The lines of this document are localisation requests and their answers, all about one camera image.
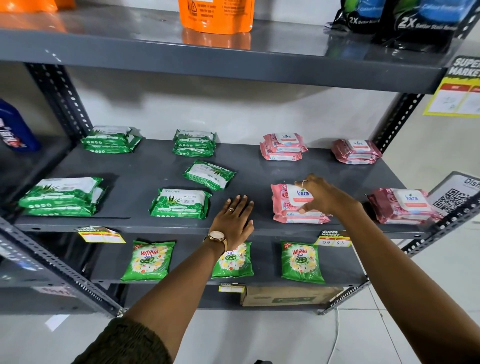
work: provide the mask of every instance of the hand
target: hand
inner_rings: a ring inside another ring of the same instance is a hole
[[[247,196],[240,200],[240,195],[233,202],[228,199],[210,227],[209,232],[224,233],[229,251],[245,242],[254,230],[253,220],[250,220],[245,226],[248,216],[253,210],[253,201],[247,204],[247,200]]]
[[[305,180],[303,186],[302,181],[295,182],[295,185],[310,192],[313,201],[300,207],[299,212],[301,214],[310,210],[318,210],[324,214],[332,214],[338,217],[344,211],[361,206],[360,202],[321,177],[316,177],[311,173]]]

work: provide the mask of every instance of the piece of paper on floor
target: piece of paper on floor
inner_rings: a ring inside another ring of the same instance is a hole
[[[45,325],[47,325],[50,331],[54,331],[68,316],[70,315],[53,315],[45,322]]]

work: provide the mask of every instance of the person's left hand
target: person's left hand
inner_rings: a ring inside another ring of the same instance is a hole
[[[245,242],[254,230],[253,220],[245,226],[253,210],[253,201],[248,204],[247,201],[247,196],[240,199],[240,195],[233,201],[228,199],[210,227],[209,232],[219,231],[225,235],[229,251]]]

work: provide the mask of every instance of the gray shelf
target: gray shelf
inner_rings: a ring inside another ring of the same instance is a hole
[[[123,237],[127,241],[126,244],[102,244],[90,277],[93,283],[120,283],[120,278],[125,273],[132,258],[132,241],[135,239],[147,242],[176,241],[169,267],[169,271],[171,271],[194,252],[202,243],[204,235],[125,234]],[[312,286],[312,283],[281,278],[281,244],[279,244],[279,240],[270,238],[252,239],[250,256],[254,276],[237,279],[215,278],[209,280],[207,284],[216,286],[220,283],[243,283],[249,286]],[[346,287],[359,286],[365,283],[365,274],[352,247],[318,247],[318,256],[320,270],[326,286]],[[131,283],[155,284],[156,281],[135,281]]]
[[[0,257],[0,288],[4,287],[45,287],[55,285],[42,275],[42,270],[23,269],[8,259]]]
[[[432,94],[459,45],[446,55],[392,50],[370,44],[369,36],[260,20],[244,35],[250,36],[250,49],[185,44],[195,36],[186,34],[178,13],[121,6],[80,6],[55,16],[4,13],[0,60]]]
[[[90,314],[94,310],[74,297],[45,294],[32,288],[1,288],[0,315]]]
[[[14,152],[0,142],[0,199],[2,204],[15,197],[42,171],[58,163],[71,142],[65,137],[40,136],[42,148],[37,152]]]
[[[205,236],[217,211],[229,197],[246,194],[255,202],[251,218],[253,238],[302,239],[314,242],[322,230],[342,230],[335,218],[324,225],[282,224],[273,221],[270,184],[300,181],[310,172],[323,176],[353,197],[366,201],[365,194],[379,187],[404,188],[383,160],[373,165],[350,166],[338,162],[329,149],[310,148],[295,162],[267,161],[259,146],[218,144],[209,162],[235,170],[237,174],[224,191],[214,192],[205,220],[159,218],[148,209],[158,188],[206,189],[182,174],[194,158],[172,153],[173,142],[143,140],[129,154],[96,154],[77,146],[50,174],[50,177],[98,176],[105,179],[108,193],[99,211],[91,218],[20,216],[15,225],[24,231],[75,231],[100,225],[121,233],[197,234]],[[422,227],[378,224],[390,238],[413,239],[427,235]]]
[[[128,286],[125,304],[123,307],[130,308],[135,302],[142,298],[152,285],[131,284]],[[316,311],[326,309],[326,304],[300,304],[286,306],[259,306],[242,307],[240,305],[240,293],[219,292],[217,286],[206,286],[200,303],[199,309],[204,310],[247,310],[247,311]]]

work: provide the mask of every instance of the price tag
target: price tag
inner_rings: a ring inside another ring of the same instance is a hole
[[[456,57],[423,114],[480,117],[480,58]]]
[[[126,243],[119,233],[102,226],[87,226],[76,230],[87,243]]]
[[[346,231],[324,230],[313,245],[349,247],[352,244]]]
[[[48,286],[48,287],[32,287],[35,291],[46,294],[55,294],[57,296],[76,297],[67,287]]]
[[[238,283],[220,283],[218,286],[218,291],[228,293],[243,293],[245,292],[245,285]]]

